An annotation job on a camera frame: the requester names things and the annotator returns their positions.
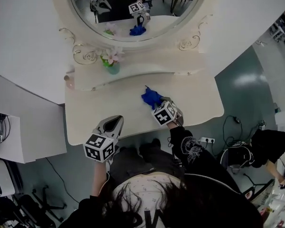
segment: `blue rag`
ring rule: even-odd
[[[146,93],[142,95],[142,99],[145,103],[152,107],[152,110],[155,109],[156,105],[161,105],[162,96],[154,90],[151,90],[148,86],[146,86]]]
[[[146,32],[146,28],[142,27],[141,25],[139,26],[134,26],[134,28],[130,29],[130,36],[140,36],[142,35],[144,32]]]

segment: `mirror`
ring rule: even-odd
[[[111,39],[149,39],[184,18],[197,0],[71,0],[81,19]]]

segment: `white power strip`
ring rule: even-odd
[[[205,142],[205,143],[207,143],[207,142],[212,143],[211,140],[213,140],[213,143],[215,142],[215,139],[211,139],[211,138],[207,138],[207,137],[201,137],[199,141]]]

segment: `green floor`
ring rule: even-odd
[[[234,115],[241,120],[243,126],[242,140],[248,137],[250,129],[260,120],[266,120],[267,129],[276,129],[274,106],[269,86],[252,47],[217,75],[215,79],[225,114],[206,123],[188,127],[196,138],[215,138],[214,153],[218,153],[224,146],[222,126],[227,115]],[[234,136],[238,138],[239,134],[239,124],[229,119],[225,126],[225,137]],[[138,147],[143,142],[150,142],[154,137],[160,139],[164,150],[171,151],[167,147],[168,130],[132,136],[122,139],[119,144],[121,146],[133,144]],[[81,200],[89,197],[94,162],[85,157],[81,145],[67,145],[67,154],[50,157],[49,160],[63,177],[68,191],[75,199]],[[54,173],[47,160],[41,159],[28,164],[19,164],[19,169],[26,193],[30,193],[33,188],[40,190],[43,185],[47,184],[51,204],[60,205],[65,202],[68,205],[66,210],[56,211],[57,215],[67,217],[77,208],[77,203],[67,196],[62,181]],[[246,168],[238,175],[233,175],[241,191],[251,186],[243,173],[248,174],[255,183],[267,182],[271,178],[264,168]]]

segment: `flower pot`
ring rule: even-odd
[[[113,63],[112,66],[105,66],[105,68],[108,70],[110,74],[118,74],[119,69],[120,69],[120,64],[118,63]]]

